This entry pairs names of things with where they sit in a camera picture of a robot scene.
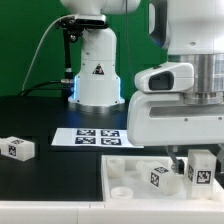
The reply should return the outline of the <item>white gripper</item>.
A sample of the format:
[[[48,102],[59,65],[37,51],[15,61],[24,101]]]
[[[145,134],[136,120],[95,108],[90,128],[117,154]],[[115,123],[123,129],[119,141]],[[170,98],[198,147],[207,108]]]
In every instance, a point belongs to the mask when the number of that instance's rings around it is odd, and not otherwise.
[[[184,161],[177,158],[176,145],[218,144],[217,160],[222,163],[224,104],[185,105],[178,93],[137,91],[129,103],[127,137],[135,146],[167,146],[175,174],[183,174],[185,167]]]

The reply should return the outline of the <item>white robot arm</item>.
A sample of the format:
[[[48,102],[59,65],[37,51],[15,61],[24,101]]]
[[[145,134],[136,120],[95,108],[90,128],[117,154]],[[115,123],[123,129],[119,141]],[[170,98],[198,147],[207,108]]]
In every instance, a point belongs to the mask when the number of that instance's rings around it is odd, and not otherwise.
[[[85,109],[121,103],[116,36],[109,14],[141,0],[60,0],[84,34],[74,103]],[[150,0],[149,36],[165,63],[136,74],[127,138],[134,146],[224,143],[224,0]]]

